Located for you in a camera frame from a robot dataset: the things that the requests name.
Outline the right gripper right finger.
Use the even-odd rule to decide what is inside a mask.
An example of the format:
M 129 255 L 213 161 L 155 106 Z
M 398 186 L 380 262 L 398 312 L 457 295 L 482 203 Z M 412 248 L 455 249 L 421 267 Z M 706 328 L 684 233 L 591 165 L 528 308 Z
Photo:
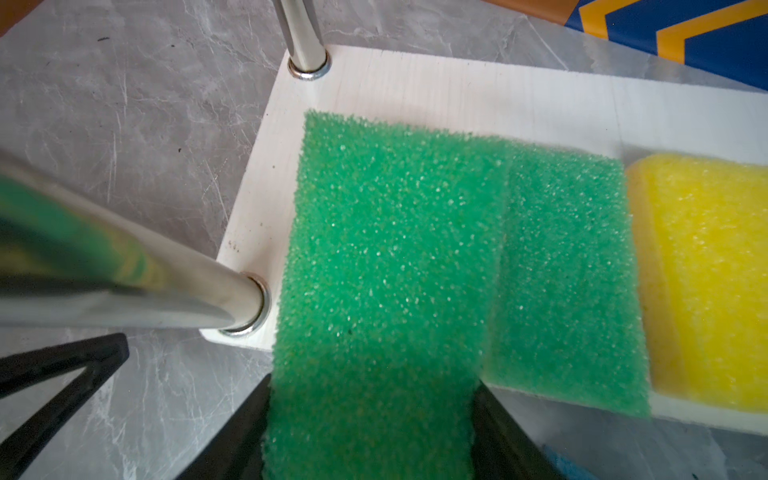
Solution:
M 471 449 L 476 479 L 563 479 L 484 384 L 473 398 Z

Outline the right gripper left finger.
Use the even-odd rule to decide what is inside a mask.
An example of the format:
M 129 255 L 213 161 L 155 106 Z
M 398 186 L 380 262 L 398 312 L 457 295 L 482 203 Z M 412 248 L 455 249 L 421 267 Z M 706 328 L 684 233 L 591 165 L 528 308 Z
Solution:
M 267 374 L 202 452 L 177 476 L 182 479 L 263 479 L 271 375 Z

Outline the green yellow sponge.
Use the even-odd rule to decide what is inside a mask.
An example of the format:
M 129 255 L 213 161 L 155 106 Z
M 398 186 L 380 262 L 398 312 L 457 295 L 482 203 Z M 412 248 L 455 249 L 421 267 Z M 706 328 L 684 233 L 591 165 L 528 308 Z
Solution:
M 633 417 L 650 373 L 623 164 L 584 152 L 511 152 L 484 380 Z

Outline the blue sponge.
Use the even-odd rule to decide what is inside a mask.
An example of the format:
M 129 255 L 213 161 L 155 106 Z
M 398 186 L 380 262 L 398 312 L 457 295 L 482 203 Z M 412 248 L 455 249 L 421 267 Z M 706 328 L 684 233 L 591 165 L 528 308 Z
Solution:
M 552 465 L 564 476 L 567 480 L 590 480 L 592 475 L 590 472 L 584 470 L 579 465 L 573 463 L 565 456 L 557 453 L 550 447 L 543 445 L 542 453 L 552 463 Z

